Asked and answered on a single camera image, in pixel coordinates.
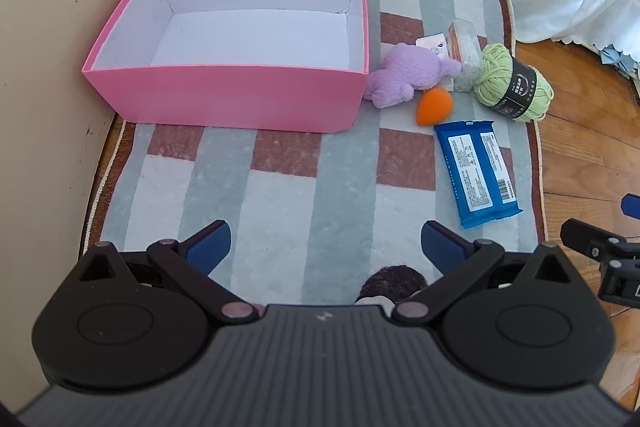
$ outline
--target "green yarn ball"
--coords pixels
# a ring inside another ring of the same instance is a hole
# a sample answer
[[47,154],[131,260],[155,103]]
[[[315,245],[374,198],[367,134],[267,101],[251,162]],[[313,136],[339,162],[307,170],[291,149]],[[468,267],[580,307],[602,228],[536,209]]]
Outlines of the green yarn ball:
[[[482,62],[484,67],[480,77],[476,80],[474,91],[480,102],[493,107],[507,92],[511,82],[513,62],[509,50],[502,44],[485,46],[482,50]],[[529,108],[520,117],[514,118],[516,121],[542,120],[554,98],[554,90],[545,77],[536,68],[532,66],[530,68],[538,76],[536,92],[533,94]]]

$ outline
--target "product label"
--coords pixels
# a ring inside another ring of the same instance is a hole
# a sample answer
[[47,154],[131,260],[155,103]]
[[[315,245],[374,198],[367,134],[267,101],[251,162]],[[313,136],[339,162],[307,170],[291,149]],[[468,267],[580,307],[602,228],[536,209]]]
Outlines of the product label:
[[502,203],[515,201],[516,194],[513,190],[513,185],[511,185],[509,171],[507,170],[507,165],[504,163],[504,158],[502,158],[502,152],[500,152],[500,147],[498,147],[498,140],[495,139],[495,134],[492,132],[482,132],[480,133],[480,137],[486,149],[487,156],[489,156],[491,168],[494,170]]
[[415,45],[431,50],[440,58],[449,57],[447,41],[444,38],[444,33],[438,33],[436,35],[429,35],[427,37],[416,39]]
[[471,135],[463,134],[449,137],[449,146],[453,152],[456,167],[458,167],[469,210],[474,212],[493,206],[494,203],[489,196],[489,189],[486,187]]
[[517,118],[531,105],[533,95],[536,92],[538,76],[536,72],[525,66],[523,63],[511,57],[513,62],[513,72],[511,82],[500,102],[494,105],[493,109],[508,118]]

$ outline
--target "blue wet wipes pack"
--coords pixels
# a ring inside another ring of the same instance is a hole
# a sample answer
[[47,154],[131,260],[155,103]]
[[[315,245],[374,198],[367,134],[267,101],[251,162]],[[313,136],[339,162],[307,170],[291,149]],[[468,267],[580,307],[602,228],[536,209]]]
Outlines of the blue wet wipes pack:
[[462,121],[434,127],[464,229],[522,212],[492,123]]

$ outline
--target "open cardboard box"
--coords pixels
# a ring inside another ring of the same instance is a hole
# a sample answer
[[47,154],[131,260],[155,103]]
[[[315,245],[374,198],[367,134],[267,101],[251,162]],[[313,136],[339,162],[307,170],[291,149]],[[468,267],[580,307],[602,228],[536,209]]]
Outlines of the open cardboard box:
[[128,121],[335,132],[367,35],[366,0],[122,0],[82,73]]

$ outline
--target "circular cover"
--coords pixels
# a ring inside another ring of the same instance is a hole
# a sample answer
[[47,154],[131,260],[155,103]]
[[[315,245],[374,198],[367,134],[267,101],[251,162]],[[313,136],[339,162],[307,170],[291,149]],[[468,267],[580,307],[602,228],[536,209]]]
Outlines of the circular cover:
[[33,328],[43,370],[60,385],[146,386],[183,369],[207,341],[204,312],[184,296],[142,285],[114,291],[108,281],[85,284],[75,298],[62,295],[60,306],[47,305]]
[[606,315],[569,285],[540,283],[535,291],[491,289],[453,305],[442,324],[450,352],[480,377],[516,388],[597,382],[614,347]]

